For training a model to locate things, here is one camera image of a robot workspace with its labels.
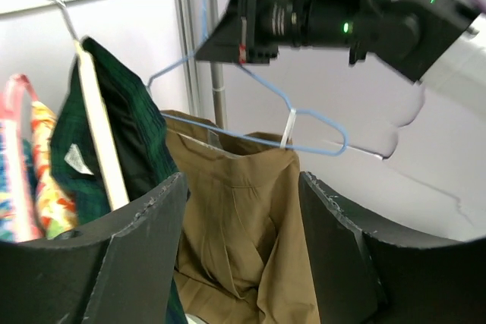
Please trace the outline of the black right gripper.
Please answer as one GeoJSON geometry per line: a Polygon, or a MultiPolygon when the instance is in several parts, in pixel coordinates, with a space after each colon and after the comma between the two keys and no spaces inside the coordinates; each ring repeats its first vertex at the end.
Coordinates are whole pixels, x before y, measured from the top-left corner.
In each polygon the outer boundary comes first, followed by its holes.
{"type": "Polygon", "coordinates": [[[267,64],[279,46],[349,49],[366,58],[366,31],[380,14],[375,0],[229,0],[196,52],[197,61],[267,64]]]}

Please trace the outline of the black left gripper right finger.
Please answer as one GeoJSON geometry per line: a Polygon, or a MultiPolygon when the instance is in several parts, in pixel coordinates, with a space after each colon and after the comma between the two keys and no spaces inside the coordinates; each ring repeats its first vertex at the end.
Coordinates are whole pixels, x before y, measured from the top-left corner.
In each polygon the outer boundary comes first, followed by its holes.
{"type": "Polygon", "coordinates": [[[308,172],[299,199],[323,323],[483,323],[485,241],[407,228],[308,172]]]}

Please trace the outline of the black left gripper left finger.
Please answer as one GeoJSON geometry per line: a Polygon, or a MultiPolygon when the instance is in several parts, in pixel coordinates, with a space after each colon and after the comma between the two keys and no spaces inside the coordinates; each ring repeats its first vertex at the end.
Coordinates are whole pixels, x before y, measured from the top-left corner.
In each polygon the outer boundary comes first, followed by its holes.
{"type": "Polygon", "coordinates": [[[61,237],[1,245],[3,323],[163,323],[188,182],[144,196],[61,237]]]}

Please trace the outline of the tan brown skirt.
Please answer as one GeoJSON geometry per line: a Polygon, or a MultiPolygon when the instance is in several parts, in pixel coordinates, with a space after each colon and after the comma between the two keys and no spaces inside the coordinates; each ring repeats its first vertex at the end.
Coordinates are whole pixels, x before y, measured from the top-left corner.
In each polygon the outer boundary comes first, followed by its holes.
{"type": "Polygon", "coordinates": [[[166,124],[190,190],[175,264],[185,312],[208,323],[319,322],[298,155],[278,134],[232,137],[172,110],[166,124]]]}

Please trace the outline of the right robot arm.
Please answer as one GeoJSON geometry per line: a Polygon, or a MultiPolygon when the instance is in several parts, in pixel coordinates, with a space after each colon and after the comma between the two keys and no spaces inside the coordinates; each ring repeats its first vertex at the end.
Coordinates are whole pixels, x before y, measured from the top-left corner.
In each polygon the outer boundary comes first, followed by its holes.
{"type": "Polygon", "coordinates": [[[229,0],[196,59],[267,64],[279,48],[368,54],[477,116],[485,114],[485,9],[478,0],[229,0]]]}

